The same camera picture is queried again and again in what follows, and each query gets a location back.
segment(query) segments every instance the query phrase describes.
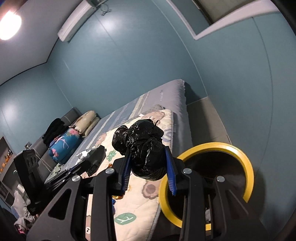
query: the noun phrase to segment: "blue floral pillow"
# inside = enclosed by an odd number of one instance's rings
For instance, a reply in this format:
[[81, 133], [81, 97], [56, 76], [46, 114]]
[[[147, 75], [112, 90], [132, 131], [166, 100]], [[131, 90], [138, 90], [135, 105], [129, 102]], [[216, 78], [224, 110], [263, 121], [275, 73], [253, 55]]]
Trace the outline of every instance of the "blue floral pillow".
[[48, 154], [57, 163], [65, 164], [81, 143], [80, 134], [70, 128], [50, 143]]

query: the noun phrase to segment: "beige pillow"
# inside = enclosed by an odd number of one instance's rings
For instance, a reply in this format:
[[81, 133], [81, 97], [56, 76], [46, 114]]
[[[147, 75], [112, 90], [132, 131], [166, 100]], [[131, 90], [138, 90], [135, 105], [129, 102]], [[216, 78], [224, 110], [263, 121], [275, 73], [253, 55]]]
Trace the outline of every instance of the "beige pillow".
[[90, 110], [79, 117], [72, 127], [82, 134], [95, 118], [96, 113], [93, 110]]
[[82, 137], [87, 137], [91, 130], [96, 126], [96, 124], [99, 122], [100, 118], [96, 117], [94, 120], [91, 122], [91, 124], [87, 127], [87, 129], [84, 131]]

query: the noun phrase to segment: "gray bedsheet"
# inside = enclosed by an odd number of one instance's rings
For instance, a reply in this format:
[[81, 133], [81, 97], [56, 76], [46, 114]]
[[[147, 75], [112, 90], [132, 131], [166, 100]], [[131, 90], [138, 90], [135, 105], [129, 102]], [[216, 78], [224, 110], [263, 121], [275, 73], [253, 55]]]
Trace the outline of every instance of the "gray bedsheet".
[[101, 134], [121, 126], [127, 120], [137, 117], [156, 104], [162, 105], [174, 114], [173, 156], [177, 157], [191, 148], [192, 140], [186, 110], [184, 81], [173, 80], [141, 95], [102, 118], [67, 161], [66, 169], [75, 166], [78, 160], [76, 155], [87, 148], [93, 147]]

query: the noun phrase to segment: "teal wall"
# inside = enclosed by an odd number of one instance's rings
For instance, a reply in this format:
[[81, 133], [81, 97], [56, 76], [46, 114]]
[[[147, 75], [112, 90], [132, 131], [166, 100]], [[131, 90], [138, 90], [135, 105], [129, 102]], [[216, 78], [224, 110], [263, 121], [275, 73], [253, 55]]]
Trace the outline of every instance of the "teal wall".
[[296, 37], [280, 13], [199, 40], [166, 1], [153, 0], [188, 49], [232, 144], [255, 172], [250, 200], [271, 236], [296, 205]]
[[95, 12], [69, 43], [58, 40], [48, 60], [73, 106], [104, 117], [178, 78], [191, 86], [189, 103], [206, 96], [184, 44], [151, 0], [108, 5], [112, 12]]
[[0, 132], [15, 154], [71, 109], [46, 64], [0, 86]]

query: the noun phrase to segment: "yellow rim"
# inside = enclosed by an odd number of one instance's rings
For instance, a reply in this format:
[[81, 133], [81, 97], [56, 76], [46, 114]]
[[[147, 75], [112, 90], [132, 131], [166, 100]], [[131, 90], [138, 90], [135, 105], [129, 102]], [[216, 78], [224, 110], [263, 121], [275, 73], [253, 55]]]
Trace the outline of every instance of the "yellow rim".
[[[248, 159], [246, 154], [244, 154], [239, 148], [223, 142], [209, 142], [209, 143], [204, 143], [188, 149], [187, 151], [183, 152], [180, 156], [178, 156], [178, 158], [181, 159], [183, 162], [185, 162], [190, 157], [196, 154], [208, 152], [208, 151], [226, 152], [232, 155], [233, 157], [235, 157], [240, 162], [246, 175], [246, 187], [245, 187], [243, 199], [246, 202], [248, 202], [251, 197], [253, 186], [254, 186], [254, 171], [253, 171], [253, 167], [250, 160]], [[168, 192], [168, 178], [165, 175], [159, 186], [160, 206], [166, 218], [171, 223], [181, 228], [182, 220], [179, 219], [171, 210], [168, 204], [167, 192]], [[206, 224], [205, 229], [206, 231], [211, 230], [211, 224]]]

